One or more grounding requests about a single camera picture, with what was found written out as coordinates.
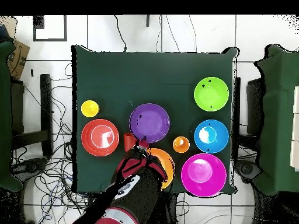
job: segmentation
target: orange cup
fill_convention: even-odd
[[[173,141],[172,146],[173,146],[174,150],[177,151],[178,153],[185,153],[190,147],[190,142],[184,136],[178,136]]]
[[[128,152],[136,144],[137,139],[132,133],[124,133],[124,150]]]

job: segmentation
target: plate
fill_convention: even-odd
[[[150,155],[156,156],[160,160],[162,167],[166,171],[167,181],[162,182],[161,189],[163,190],[164,188],[167,188],[167,186],[169,186],[171,181],[173,180],[173,175],[175,174],[175,163],[173,162],[171,156],[162,149],[150,148],[147,149],[147,152]]]
[[[227,172],[222,161],[207,153],[191,156],[184,163],[181,173],[184,188],[198,197],[217,195],[226,178]]]
[[[91,155],[107,156],[117,148],[119,132],[108,120],[92,120],[82,130],[81,141]]]
[[[194,140],[196,146],[205,153],[222,151],[228,143],[228,130],[217,120],[205,120],[195,129]]]
[[[161,106],[152,103],[138,106],[131,113],[129,120],[131,133],[149,144],[160,141],[167,134],[169,126],[167,112]]]
[[[228,96],[226,83],[216,77],[202,79],[194,90],[195,102],[204,111],[217,111],[223,108]]]

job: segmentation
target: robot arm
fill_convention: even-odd
[[[126,153],[112,184],[73,224],[146,224],[167,175],[159,159],[146,152],[148,144],[137,144]]]

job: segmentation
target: blue plate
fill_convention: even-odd
[[[194,140],[196,146],[205,153],[222,151],[228,143],[228,130],[217,120],[205,120],[195,130]]]

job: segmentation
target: purple plate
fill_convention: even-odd
[[[161,106],[147,103],[138,106],[131,113],[128,126],[137,139],[146,138],[150,144],[160,141],[167,134],[170,120]]]

